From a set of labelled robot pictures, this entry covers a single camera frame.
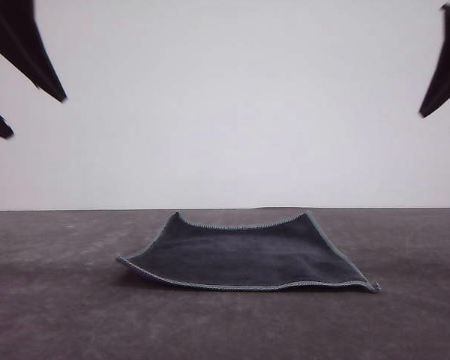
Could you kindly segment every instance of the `table surface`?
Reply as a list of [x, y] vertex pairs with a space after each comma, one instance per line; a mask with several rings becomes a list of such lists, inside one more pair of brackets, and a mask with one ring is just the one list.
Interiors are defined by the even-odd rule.
[[[0, 211], [0, 359], [450, 359], [450, 208], [311, 208], [380, 294], [215, 292], [114, 258], [175, 210]], [[303, 208], [183, 210], [219, 225]]]

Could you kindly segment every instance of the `white backdrop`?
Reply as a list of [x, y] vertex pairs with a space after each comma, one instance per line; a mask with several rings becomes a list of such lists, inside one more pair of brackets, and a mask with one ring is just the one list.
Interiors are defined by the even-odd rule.
[[0, 56], [0, 209], [450, 207], [443, 0], [40, 0], [69, 100]]

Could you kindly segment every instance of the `dark gray cloth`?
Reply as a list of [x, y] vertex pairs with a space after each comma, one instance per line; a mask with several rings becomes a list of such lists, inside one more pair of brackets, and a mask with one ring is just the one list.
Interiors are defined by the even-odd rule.
[[148, 279], [210, 290], [379, 289], [332, 244], [309, 212], [253, 226], [190, 223], [176, 212], [149, 246], [117, 260]]

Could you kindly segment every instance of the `gray table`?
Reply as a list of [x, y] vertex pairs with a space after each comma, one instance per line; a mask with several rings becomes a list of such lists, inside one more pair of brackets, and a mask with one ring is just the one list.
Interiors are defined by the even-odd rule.
[[[183, 213], [236, 225], [302, 211]], [[114, 256], [171, 210], [0, 211], [0, 359], [450, 359], [450, 209], [311, 211], [380, 294], [148, 283]]]

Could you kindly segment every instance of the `gray stitched edge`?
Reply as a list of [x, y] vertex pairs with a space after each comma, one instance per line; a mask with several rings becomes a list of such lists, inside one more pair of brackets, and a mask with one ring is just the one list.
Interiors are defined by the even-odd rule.
[[[214, 230], [250, 230], [250, 229], [262, 229], [266, 227], [273, 227], [281, 224], [286, 224], [292, 221], [297, 220], [303, 215], [306, 215], [312, 224], [315, 226], [316, 230], [319, 232], [320, 236], [322, 237], [323, 241], [328, 245], [328, 247], [336, 254], [338, 255], [343, 261], [345, 261], [348, 265], [350, 265], [354, 270], [358, 272], [359, 275], [361, 275], [364, 280], [351, 280], [351, 281], [345, 281], [341, 283], [325, 283], [320, 281], [296, 281], [292, 283], [284, 283], [280, 285], [271, 285], [271, 286], [245, 286], [245, 285], [217, 285], [217, 284], [207, 284], [207, 283], [188, 283], [186, 281], [178, 281], [169, 279], [167, 277], [161, 277], [159, 275], [153, 274], [149, 271], [146, 271], [143, 268], [140, 268], [139, 266], [136, 266], [132, 262], [128, 261], [128, 259], [138, 257], [141, 254], [144, 254], [164, 233], [164, 230], [169, 225], [172, 218], [178, 215], [178, 217], [184, 221], [187, 225], [191, 225], [194, 227], [203, 227], [206, 229], [214, 229]], [[171, 214], [168, 219], [166, 220], [165, 224], [161, 227], [158, 234], [153, 238], [153, 240], [145, 246], [142, 250], [137, 251], [136, 253], [132, 253], [128, 256], [121, 256], [117, 255], [115, 258], [116, 261], [119, 263], [123, 263], [126, 266], [130, 266], [134, 271], [143, 273], [151, 278], [154, 278], [158, 281], [168, 283], [168, 284], [174, 284], [174, 285], [181, 285], [184, 287], [196, 287], [201, 289], [213, 289], [213, 290], [256, 290], [256, 291], [266, 291], [266, 290], [280, 290], [285, 289], [289, 287], [303, 287], [303, 286], [310, 286], [310, 285], [317, 285], [317, 286], [324, 286], [324, 287], [348, 287], [353, 285], [358, 285], [361, 287], [365, 287], [367, 290], [371, 291], [372, 293], [378, 293], [380, 291], [380, 285], [378, 283], [370, 283], [367, 278], [362, 274], [362, 272], [351, 262], [343, 253], [341, 253], [337, 247], [330, 241], [330, 239], [327, 237], [327, 235], [323, 232], [320, 225], [315, 221], [314, 217], [312, 216], [310, 210], [306, 210], [305, 212], [302, 212], [301, 214], [298, 214], [294, 217], [289, 217], [287, 219], [275, 221], [273, 223], [261, 223], [261, 224], [254, 224], [254, 225], [244, 225], [244, 226], [220, 226], [220, 225], [205, 225], [201, 223], [192, 223], [189, 220], [185, 219], [182, 214], [179, 211], [175, 211], [173, 214]]]

